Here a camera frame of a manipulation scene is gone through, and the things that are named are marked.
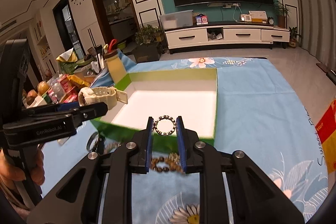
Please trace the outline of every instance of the green box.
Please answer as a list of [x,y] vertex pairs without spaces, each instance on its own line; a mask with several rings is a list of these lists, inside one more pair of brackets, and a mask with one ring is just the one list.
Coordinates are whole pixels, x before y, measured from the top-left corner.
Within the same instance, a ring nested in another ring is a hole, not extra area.
[[[217,71],[177,69],[127,74],[116,86],[128,94],[128,105],[118,102],[103,117],[91,120],[106,137],[120,142],[146,128],[148,117],[182,116],[184,126],[202,141],[214,144],[217,112]],[[153,151],[177,152],[176,132],[154,133]]]

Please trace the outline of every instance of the white watch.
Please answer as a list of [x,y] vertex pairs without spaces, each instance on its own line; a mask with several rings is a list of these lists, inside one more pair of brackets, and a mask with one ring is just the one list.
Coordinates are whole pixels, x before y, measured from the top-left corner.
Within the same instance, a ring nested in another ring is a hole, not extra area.
[[117,105],[118,101],[128,104],[128,97],[126,92],[117,90],[115,87],[85,87],[82,88],[78,94],[78,102],[80,106],[104,102],[107,104],[108,110],[111,110]]

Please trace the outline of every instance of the teal wall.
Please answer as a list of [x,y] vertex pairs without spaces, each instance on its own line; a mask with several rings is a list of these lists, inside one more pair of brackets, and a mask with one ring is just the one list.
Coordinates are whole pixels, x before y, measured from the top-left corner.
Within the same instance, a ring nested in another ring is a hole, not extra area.
[[[194,10],[194,12],[206,14],[209,21],[222,21],[222,19],[224,21],[233,21],[234,8],[222,8],[222,15],[220,7],[207,7],[207,4],[175,7],[174,0],[162,0],[162,4],[165,10],[165,14],[183,10]],[[272,5],[262,4],[260,6],[260,4],[241,3],[241,11],[243,14],[248,14],[250,10],[264,10],[266,11],[267,16],[273,17],[275,21],[277,20]],[[239,20],[239,9],[235,13],[235,18],[236,20]]]

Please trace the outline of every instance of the doorway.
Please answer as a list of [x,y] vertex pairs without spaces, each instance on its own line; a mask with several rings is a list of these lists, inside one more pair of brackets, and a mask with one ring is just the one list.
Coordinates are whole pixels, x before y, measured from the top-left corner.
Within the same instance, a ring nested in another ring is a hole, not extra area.
[[92,0],[105,43],[115,38],[126,46],[134,42],[139,24],[132,0]]
[[78,59],[83,59],[85,50],[73,20],[69,0],[60,0],[52,11],[64,49],[67,51],[74,48]]

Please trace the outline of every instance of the drawer handle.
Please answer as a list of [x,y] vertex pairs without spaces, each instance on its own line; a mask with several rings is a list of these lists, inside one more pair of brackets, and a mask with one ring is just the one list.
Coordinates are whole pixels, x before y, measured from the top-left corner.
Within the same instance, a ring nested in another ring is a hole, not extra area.
[[191,36],[191,37],[179,37],[179,39],[188,39],[188,38],[194,38],[195,36]]

